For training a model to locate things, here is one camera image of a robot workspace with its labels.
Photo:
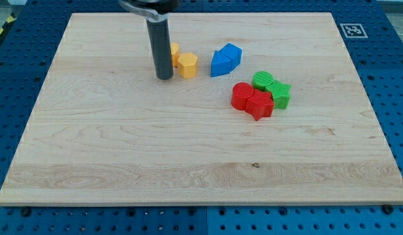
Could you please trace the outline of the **silver robot arm clamp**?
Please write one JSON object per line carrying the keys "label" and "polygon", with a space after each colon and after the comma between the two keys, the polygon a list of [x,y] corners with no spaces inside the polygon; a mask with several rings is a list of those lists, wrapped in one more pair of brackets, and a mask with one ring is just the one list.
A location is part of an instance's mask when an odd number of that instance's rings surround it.
{"label": "silver robot arm clamp", "polygon": [[180,0],[118,0],[119,6],[150,22],[162,22],[169,17],[169,13],[176,10]]}

